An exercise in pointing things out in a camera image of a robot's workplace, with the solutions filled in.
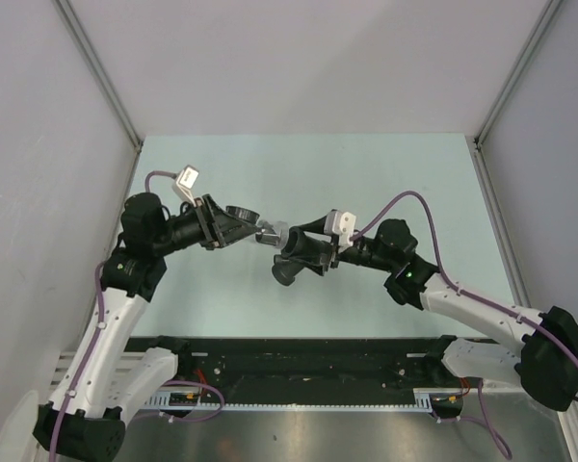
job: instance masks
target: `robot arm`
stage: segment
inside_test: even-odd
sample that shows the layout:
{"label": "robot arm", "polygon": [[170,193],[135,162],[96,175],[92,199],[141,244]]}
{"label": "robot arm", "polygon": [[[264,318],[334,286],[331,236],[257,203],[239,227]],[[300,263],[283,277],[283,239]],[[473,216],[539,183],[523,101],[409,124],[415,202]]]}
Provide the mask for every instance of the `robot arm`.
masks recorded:
{"label": "robot arm", "polygon": [[120,217],[118,245],[97,280],[101,294],[64,379],[39,407],[34,435],[50,450],[78,460],[110,461],[125,428],[144,402],[178,372],[179,347],[151,348],[128,375],[114,372],[137,321],[151,301],[174,251],[200,244],[224,248],[252,235],[258,215],[239,207],[221,209],[209,195],[193,198],[197,171],[186,167],[175,186],[186,200],[178,216],[166,218],[158,196],[129,197]]}
{"label": "robot arm", "polygon": [[442,337],[428,356],[451,373],[521,385],[532,398],[557,411],[565,411],[575,400],[578,367],[556,345],[562,343],[578,360],[578,324],[567,311],[553,307],[542,313],[495,303],[466,290],[415,253],[417,240],[404,220],[382,221],[374,239],[356,235],[354,225],[354,215],[332,210],[326,217],[290,228],[286,245],[274,259],[275,279],[289,286],[304,269],[323,276],[340,263],[385,271],[389,276],[383,286],[400,305],[447,316],[497,342]]}

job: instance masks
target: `purple cable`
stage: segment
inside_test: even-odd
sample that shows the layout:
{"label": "purple cable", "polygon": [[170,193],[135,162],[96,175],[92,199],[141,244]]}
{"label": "purple cable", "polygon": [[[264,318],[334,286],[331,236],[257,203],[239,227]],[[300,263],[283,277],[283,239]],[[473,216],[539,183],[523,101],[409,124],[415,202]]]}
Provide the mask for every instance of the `purple cable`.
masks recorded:
{"label": "purple cable", "polygon": [[[105,321],[105,300],[103,299],[103,291],[100,287],[100,271],[103,268],[105,262],[101,262],[98,264],[96,269],[94,270],[94,286],[96,287],[96,302],[98,303],[98,322]],[[92,338],[90,343],[88,344],[88,348],[86,348],[86,352],[79,363],[79,367],[73,378],[70,380],[70,384],[68,385],[68,391],[74,390],[77,388],[77,384],[79,383],[79,379],[81,378],[88,362],[90,361],[90,357],[92,356],[92,352],[94,351],[94,347],[98,342],[98,338],[100,337],[101,329],[96,327],[94,333],[92,334]],[[65,399],[62,401],[62,406],[60,406],[60,411],[58,411],[58,417],[56,418],[56,422],[54,423],[54,430],[51,433],[51,442],[49,444],[49,462],[56,462],[56,449],[58,448],[58,436],[60,435],[60,427],[62,426],[62,422],[65,419],[65,413],[68,408],[68,404],[70,403],[70,395],[66,394]]]}
{"label": "purple cable", "polygon": [[497,432],[497,430],[494,429],[492,423],[490,422],[490,418],[486,411],[486,405],[484,403],[484,396],[482,394],[483,386],[484,381],[481,379],[478,385],[478,398],[480,400],[480,407],[482,408],[482,414],[484,415],[483,421],[475,417],[464,417],[464,416],[459,416],[458,418],[441,419],[439,416],[436,415],[436,412],[434,411],[433,416],[436,418],[438,423],[442,424],[446,423],[453,424],[456,422],[471,422],[473,424],[477,424],[485,428],[490,433],[490,436],[492,437],[494,444],[497,445],[497,448],[499,449],[503,457],[505,457],[506,460],[512,460],[512,450],[510,449],[510,445],[508,445],[508,443],[503,439],[503,437],[499,434],[499,432]]}
{"label": "purple cable", "polygon": [[[215,409],[213,412],[211,412],[210,414],[207,414],[205,416],[201,416],[201,417],[195,417],[195,418],[191,418],[191,419],[187,419],[185,417],[175,417],[175,416],[171,416],[170,415],[170,419],[173,418],[174,420],[177,420],[179,422],[205,422],[205,421],[209,421],[210,419],[218,416],[220,414],[220,412],[223,410],[224,408],[224,396],[221,393],[220,390],[218,390],[217,388],[214,388],[212,385],[208,385],[207,383],[199,383],[199,382],[190,382],[188,380],[170,380],[169,382],[165,382],[165,385],[163,386],[171,386],[171,385],[182,385],[182,386],[187,386],[187,387],[199,387],[199,388],[204,388],[209,392],[214,393],[217,397],[219,397],[219,402],[220,405],[217,409]],[[145,414],[140,414],[139,416],[135,416],[135,418],[133,418],[133,421],[137,421],[139,419],[144,419],[147,417],[161,417],[161,416],[165,416],[168,414],[164,414],[164,413],[158,413],[158,412],[147,412]]]}
{"label": "purple cable", "polygon": [[438,242],[438,238],[436,236],[436,231],[434,229],[433,214],[431,213],[431,209],[428,206],[428,204],[426,203],[426,200],[424,199],[422,194],[420,194],[419,192],[404,191],[404,192],[401,192],[400,194],[398,194],[385,207],[383,207],[383,210],[381,210],[379,212],[379,214],[370,223],[368,223],[364,227],[364,229],[362,229],[358,233],[355,233],[351,237],[351,240],[355,241],[356,239],[361,238],[364,234],[366,234],[368,231],[370,231],[385,216],[385,214],[387,214],[387,212],[389,212],[389,210],[398,203],[399,200],[401,200],[403,197],[407,197],[408,195],[412,195],[413,197],[415,197],[417,200],[420,201],[420,203],[422,204],[422,207],[424,207],[424,211],[426,212],[426,218],[428,219],[428,224],[431,228],[431,235],[433,236],[434,258],[436,260],[436,264],[439,266],[439,271],[441,273],[441,277],[443,278],[445,283],[448,286],[450,286],[454,291],[458,292],[459,294],[468,296],[469,298],[471,298],[473,300],[479,301],[480,303],[483,303],[484,305],[487,305],[490,308],[494,308],[495,310],[500,311],[501,313],[504,313],[504,314],[514,318],[515,320],[517,319],[519,322],[524,322],[525,324],[527,324],[531,328],[536,329],[537,332],[539,332],[541,335],[546,337],[550,342],[555,344],[564,353],[564,355],[567,356],[567,358],[572,362],[574,367],[578,370],[578,358],[576,358],[574,353],[572,353],[569,350],[569,348],[567,348],[567,346],[565,346],[564,343],[561,342],[552,333],[550,333],[548,330],[541,327],[541,325],[539,325],[536,322],[531,321],[531,320],[529,320],[523,316],[519,317],[515,313],[515,311],[511,310],[510,308],[506,308],[505,306],[500,305],[499,303],[497,303],[495,301],[484,298],[481,295],[473,294],[472,292],[466,291],[465,289],[460,289],[459,286],[456,285],[452,281],[452,279],[450,279],[447,272],[445,272],[445,269],[443,268],[443,264],[441,263],[441,252],[439,250],[439,242]]}
{"label": "purple cable", "polygon": [[144,186],[145,186],[145,192],[146,193],[150,192],[150,180],[154,176],[166,176],[168,178],[171,178],[172,180],[177,178],[177,175],[175,173],[170,172],[170,171],[152,170],[148,175],[145,176]]}

